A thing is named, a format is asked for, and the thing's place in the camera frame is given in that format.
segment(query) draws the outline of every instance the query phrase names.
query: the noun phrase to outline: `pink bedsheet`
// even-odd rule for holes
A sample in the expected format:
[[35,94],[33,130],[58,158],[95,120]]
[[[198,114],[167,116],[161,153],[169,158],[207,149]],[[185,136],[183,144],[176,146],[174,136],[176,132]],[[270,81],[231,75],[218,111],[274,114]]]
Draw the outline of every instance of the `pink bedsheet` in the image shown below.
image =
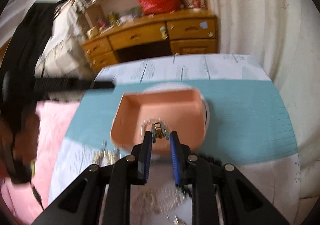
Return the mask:
[[[44,208],[48,205],[51,177],[58,151],[78,106],[79,102],[45,102],[37,105],[37,113],[41,121],[33,184],[42,197]],[[10,179],[6,179],[0,190],[11,213],[20,223],[31,224],[42,212],[32,195],[30,185],[14,186]]]

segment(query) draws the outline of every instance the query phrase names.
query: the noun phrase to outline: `screw head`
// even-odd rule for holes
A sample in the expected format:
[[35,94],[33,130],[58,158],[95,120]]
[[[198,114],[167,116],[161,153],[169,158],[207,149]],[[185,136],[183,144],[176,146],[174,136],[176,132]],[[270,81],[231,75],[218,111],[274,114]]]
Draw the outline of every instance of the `screw head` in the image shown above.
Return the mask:
[[190,162],[195,162],[195,161],[198,160],[198,156],[190,155],[190,156],[188,156],[188,160],[189,160]]
[[232,172],[235,169],[235,167],[232,164],[226,164],[224,166],[224,169],[226,169],[226,171],[228,172]]
[[95,171],[97,171],[99,169],[99,166],[97,165],[97,164],[92,164],[92,165],[90,165],[90,167],[89,167],[89,171],[90,172],[95,172]]
[[134,160],[136,160],[136,157],[133,155],[128,155],[125,157],[127,162],[133,162]]

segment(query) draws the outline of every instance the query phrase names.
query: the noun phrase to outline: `sticker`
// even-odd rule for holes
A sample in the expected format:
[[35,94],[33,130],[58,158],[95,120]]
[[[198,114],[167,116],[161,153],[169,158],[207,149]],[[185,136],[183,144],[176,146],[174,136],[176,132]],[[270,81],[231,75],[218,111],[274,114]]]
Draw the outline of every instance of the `sticker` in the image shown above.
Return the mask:
[[207,29],[207,28],[208,28],[208,23],[207,23],[207,21],[201,22],[199,25],[200,25],[200,27],[201,27],[202,29]]

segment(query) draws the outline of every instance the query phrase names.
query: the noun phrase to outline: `cabinet door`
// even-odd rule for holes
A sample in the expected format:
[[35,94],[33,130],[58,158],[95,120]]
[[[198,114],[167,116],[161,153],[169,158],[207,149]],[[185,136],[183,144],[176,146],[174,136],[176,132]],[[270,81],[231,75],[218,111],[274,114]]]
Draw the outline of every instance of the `cabinet door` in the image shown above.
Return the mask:
[[82,48],[89,58],[94,58],[98,54],[111,51],[111,46],[107,37],[103,37],[97,40],[87,41],[82,44]]
[[167,39],[165,23],[138,26],[109,36],[114,50]]
[[167,22],[170,40],[177,39],[214,39],[216,38],[215,19],[193,18]]
[[118,60],[113,52],[101,54],[91,59],[90,66],[99,72],[103,67],[117,64]]
[[197,54],[197,53],[216,53],[217,40],[213,39],[193,39],[171,41],[171,52],[175,54]]

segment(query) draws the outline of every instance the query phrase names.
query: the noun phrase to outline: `square container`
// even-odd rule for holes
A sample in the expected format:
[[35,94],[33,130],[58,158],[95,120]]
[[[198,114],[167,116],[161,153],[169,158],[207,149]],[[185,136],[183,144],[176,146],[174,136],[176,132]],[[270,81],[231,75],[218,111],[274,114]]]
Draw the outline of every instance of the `square container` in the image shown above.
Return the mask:
[[[189,89],[123,94],[112,124],[111,141],[131,152],[134,145],[142,143],[145,131],[151,131],[152,123],[159,120],[169,133],[177,131],[180,143],[196,151],[205,136],[201,93]],[[157,139],[152,153],[168,156],[169,141]]]

